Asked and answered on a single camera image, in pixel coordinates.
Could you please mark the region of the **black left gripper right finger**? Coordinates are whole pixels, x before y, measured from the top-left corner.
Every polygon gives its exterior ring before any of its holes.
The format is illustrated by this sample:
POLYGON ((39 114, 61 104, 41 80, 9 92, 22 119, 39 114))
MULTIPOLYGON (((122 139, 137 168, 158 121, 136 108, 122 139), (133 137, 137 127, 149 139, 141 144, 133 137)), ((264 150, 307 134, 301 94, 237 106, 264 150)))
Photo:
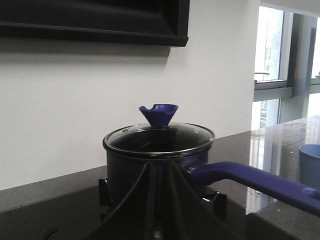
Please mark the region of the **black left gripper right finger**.
POLYGON ((156 164, 158 209, 164 240, 241 240, 198 199, 171 160, 156 164))

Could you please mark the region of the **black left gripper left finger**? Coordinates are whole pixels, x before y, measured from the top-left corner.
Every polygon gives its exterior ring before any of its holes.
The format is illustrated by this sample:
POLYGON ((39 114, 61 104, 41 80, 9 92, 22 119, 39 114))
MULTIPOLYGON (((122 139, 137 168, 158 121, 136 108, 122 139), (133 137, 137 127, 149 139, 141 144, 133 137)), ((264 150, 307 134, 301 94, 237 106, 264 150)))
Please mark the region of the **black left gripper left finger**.
POLYGON ((148 162, 124 200, 86 240, 152 240, 156 204, 156 166, 148 162))

